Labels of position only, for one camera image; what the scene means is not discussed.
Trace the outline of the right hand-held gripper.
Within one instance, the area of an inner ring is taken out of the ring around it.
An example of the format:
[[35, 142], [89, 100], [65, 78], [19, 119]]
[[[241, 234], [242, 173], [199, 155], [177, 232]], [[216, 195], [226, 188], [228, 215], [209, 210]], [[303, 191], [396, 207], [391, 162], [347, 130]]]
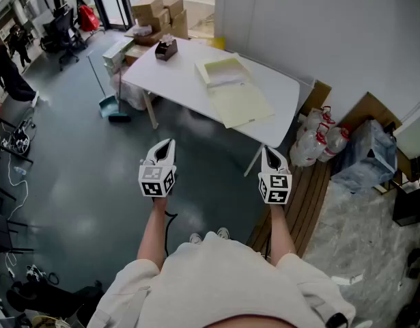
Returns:
[[265, 204], [287, 204], [292, 190], [292, 175], [287, 159], [274, 148], [264, 146], [258, 174], [258, 189]]

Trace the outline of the cream paper envelope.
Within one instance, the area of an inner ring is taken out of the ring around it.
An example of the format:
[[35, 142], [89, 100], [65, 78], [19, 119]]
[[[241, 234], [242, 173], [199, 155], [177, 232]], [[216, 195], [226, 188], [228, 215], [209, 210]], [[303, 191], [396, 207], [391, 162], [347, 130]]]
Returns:
[[[206, 87], [208, 98], [226, 128], [242, 126], [275, 114], [239, 57], [197, 61], [195, 67]], [[216, 74], [247, 74], [252, 82], [208, 88], [210, 78]]]

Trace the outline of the wooden slatted board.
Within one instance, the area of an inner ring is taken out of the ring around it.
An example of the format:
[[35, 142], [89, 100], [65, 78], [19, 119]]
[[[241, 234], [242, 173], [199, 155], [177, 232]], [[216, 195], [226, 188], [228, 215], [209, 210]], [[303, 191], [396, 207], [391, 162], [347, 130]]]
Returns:
[[[318, 161], [312, 166], [291, 167], [293, 187], [283, 207], [296, 253], [302, 257], [316, 228], [331, 177], [331, 163]], [[246, 245], [263, 256], [270, 255], [271, 215], [266, 206]]]

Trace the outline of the white table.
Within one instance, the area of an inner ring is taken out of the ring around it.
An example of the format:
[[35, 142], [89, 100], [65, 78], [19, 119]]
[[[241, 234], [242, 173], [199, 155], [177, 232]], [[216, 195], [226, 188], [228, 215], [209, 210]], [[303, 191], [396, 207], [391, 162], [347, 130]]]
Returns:
[[265, 95], [275, 114], [233, 129], [258, 141], [261, 147], [278, 148], [296, 113], [299, 83], [237, 53], [229, 53], [191, 40], [178, 38], [176, 41], [178, 52], [168, 61], [158, 60], [155, 57], [155, 48], [152, 47], [134, 62], [123, 79], [142, 88], [146, 93], [153, 93], [222, 123], [208, 98], [195, 63], [237, 56], [252, 74], [256, 86]]

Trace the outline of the brown cardboard sheet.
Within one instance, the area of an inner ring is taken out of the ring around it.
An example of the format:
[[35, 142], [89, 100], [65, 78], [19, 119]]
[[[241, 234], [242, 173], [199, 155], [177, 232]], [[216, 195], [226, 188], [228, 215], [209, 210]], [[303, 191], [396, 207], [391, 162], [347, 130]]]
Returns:
[[353, 133], [366, 120], [376, 120], [383, 128], [393, 131], [402, 125], [402, 122], [373, 94], [367, 92], [355, 106], [338, 123]]
[[332, 87], [316, 80], [305, 102], [299, 109], [299, 113], [308, 115], [312, 109], [322, 108], [326, 98], [331, 93]]

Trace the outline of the blue plastic wrapped bundle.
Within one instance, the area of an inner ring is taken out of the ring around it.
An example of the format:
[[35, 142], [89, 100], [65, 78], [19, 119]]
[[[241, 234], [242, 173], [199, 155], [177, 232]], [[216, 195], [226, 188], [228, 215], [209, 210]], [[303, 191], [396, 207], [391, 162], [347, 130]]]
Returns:
[[377, 120], [367, 120], [337, 155], [331, 180], [357, 193], [389, 181], [396, 171], [396, 140]]

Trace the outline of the green white tissue carton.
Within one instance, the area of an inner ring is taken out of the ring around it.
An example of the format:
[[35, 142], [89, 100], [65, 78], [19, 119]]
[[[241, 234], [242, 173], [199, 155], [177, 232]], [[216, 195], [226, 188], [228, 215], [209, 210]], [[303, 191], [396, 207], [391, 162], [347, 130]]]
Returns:
[[110, 77], [115, 75], [124, 62], [125, 53], [134, 45], [134, 40], [125, 37], [117, 41], [103, 55], [103, 64]]

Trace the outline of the person's cream shirt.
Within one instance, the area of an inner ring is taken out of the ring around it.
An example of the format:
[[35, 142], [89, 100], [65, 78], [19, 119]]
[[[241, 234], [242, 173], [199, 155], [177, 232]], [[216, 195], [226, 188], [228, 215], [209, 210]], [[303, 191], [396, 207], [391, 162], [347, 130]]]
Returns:
[[204, 328], [235, 316], [278, 318], [296, 328], [343, 328], [356, 310], [323, 272], [295, 254], [271, 265], [251, 248], [209, 232], [157, 267], [127, 264], [87, 328]]

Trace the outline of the stack of cardboard boxes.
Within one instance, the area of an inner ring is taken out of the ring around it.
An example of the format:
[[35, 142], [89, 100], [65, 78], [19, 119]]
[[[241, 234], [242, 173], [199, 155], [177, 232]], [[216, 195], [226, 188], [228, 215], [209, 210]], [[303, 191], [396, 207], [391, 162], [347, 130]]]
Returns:
[[188, 39], [187, 13], [183, 0], [139, 0], [131, 9], [136, 25], [151, 25], [152, 34], [134, 38], [133, 27], [130, 29], [127, 36], [134, 40], [134, 45], [125, 53], [127, 65], [132, 65], [167, 33], [176, 38]]

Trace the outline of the white cabinet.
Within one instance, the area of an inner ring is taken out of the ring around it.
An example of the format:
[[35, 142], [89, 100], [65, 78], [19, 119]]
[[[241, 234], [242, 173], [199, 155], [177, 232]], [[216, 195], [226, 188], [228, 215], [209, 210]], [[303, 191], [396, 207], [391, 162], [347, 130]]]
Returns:
[[420, 110], [393, 132], [397, 147], [408, 158], [420, 156]]

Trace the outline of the black box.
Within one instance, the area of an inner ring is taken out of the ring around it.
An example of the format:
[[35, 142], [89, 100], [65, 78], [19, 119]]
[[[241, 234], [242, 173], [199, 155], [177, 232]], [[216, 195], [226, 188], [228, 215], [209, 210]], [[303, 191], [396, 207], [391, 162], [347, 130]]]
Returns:
[[420, 222], [420, 188], [409, 193], [402, 186], [395, 184], [397, 195], [393, 208], [392, 220], [400, 227]]

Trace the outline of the red bag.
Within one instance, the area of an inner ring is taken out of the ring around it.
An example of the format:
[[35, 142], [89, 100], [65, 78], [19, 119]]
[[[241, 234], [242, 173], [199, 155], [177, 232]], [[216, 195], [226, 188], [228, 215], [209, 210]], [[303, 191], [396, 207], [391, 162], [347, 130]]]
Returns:
[[91, 7], [87, 5], [81, 5], [79, 7], [79, 15], [80, 26], [83, 31], [91, 32], [96, 31], [99, 28], [100, 22]]

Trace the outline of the black office chair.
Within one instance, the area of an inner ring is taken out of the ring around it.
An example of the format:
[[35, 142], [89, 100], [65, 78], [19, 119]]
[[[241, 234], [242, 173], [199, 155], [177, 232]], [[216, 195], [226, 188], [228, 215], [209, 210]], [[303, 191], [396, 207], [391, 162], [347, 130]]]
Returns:
[[87, 43], [75, 27], [74, 9], [62, 7], [57, 12], [51, 22], [43, 24], [45, 36], [40, 39], [40, 47], [46, 53], [62, 52], [58, 59], [61, 72], [66, 59], [74, 58], [76, 63], [79, 62], [79, 57], [74, 52], [86, 49]]

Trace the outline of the black framed glass door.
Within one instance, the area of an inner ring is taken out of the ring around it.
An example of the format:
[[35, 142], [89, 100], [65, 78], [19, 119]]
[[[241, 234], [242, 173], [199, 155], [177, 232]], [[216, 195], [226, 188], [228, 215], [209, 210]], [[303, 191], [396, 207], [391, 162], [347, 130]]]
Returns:
[[94, 0], [105, 29], [128, 31], [134, 24], [130, 0]]

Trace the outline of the black bag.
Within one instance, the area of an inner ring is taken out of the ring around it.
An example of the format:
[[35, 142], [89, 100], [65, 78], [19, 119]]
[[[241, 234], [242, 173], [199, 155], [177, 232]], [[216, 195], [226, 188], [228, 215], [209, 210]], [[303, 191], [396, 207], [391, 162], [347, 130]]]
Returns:
[[86, 286], [68, 292], [46, 283], [16, 282], [6, 292], [6, 299], [19, 312], [33, 310], [59, 318], [76, 316], [86, 326], [103, 295], [101, 286]]

